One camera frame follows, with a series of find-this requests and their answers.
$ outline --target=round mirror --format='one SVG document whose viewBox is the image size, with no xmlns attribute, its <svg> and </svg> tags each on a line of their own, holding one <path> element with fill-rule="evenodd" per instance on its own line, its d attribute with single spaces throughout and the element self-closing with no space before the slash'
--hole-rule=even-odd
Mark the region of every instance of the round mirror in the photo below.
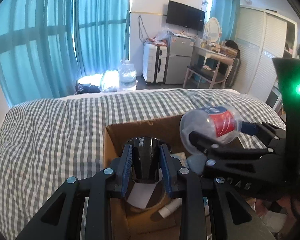
<svg viewBox="0 0 300 240">
<path fill-rule="evenodd" d="M 217 18 L 213 17 L 207 22 L 204 32 L 206 36 L 211 38 L 211 42 L 217 42 L 221 34 L 221 28 Z"/>
</svg>

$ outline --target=white sliding door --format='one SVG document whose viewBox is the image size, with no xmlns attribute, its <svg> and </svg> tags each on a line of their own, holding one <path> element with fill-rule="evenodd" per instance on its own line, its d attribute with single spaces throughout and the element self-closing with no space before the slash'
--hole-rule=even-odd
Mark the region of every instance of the white sliding door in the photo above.
<svg viewBox="0 0 300 240">
<path fill-rule="evenodd" d="M 248 94 L 266 102 L 277 78 L 272 58 L 282 57 L 286 41 L 287 22 L 268 14 L 262 54 Z"/>
<path fill-rule="evenodd" d="M 241 65 L 233 89 L 248 93 L 260 59 L 265 34 L 266 13 L 240 8 L 235 42 L 241 54 Z"/>
</svg>

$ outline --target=mini fridge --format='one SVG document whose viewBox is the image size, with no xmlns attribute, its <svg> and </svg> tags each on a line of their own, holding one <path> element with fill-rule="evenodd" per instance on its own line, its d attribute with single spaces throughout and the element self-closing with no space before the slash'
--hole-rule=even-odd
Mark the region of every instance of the mini fridge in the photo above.
<svg viewBox="0 0 300 240">
<path fill-rule="evenodd" d="M 193 46 L 194 40 L 191 38 L 169 36 L 165 84 L 183 84 L 191 62 Z"/>
</svg>

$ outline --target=plastic bag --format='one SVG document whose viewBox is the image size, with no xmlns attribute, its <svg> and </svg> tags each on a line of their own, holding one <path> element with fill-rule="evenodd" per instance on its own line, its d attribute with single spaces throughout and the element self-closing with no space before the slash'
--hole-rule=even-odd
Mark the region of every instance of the plastic bag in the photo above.
<svg viewBox="0 0 300 240">
<path fill-rule="evenodd" d="M 117 70 L 107 70 L 100 81 L 101 92 L 117 92 L 119 90 L 119 74 Z"/>
<path fill-rule="evenodd" d="M 161 31 L 159 31 L 159 33 L 155 36 L 154 40 L 155 41 L 162 41 L 168 38 L 169 36 L 169 28 L 164 27 L 161 29 Z"/>
</svg>

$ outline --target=blue curtain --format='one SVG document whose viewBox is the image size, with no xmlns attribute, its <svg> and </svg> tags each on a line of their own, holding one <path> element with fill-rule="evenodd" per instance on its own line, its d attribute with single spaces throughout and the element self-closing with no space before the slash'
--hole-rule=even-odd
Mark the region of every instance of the blue curtain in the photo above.
<svg viewBox="0 0 300 240">
<path fill-rule="evenodd" d="M 234 40 L 240 0 L 212 0 L 210 18 L 218 19 L 222 28 L 221 40 Z"/>
<path fill-rule="evenodd" d="M 74 93 L 71 13 L 71 0 L 1 3 L 0 84 L 10 106 Z"/>
<path fill-rule="evenodd" d="M 124 56 L 129 0 L 4 0 L 0 84 L 10 106 L 74 94 Z"/>
<path fill-rule="evenodd" d="M 76 0 L 76 52 L 85 75 L 117 69 L 125 57 L 129 0 Z"/>
</svg>

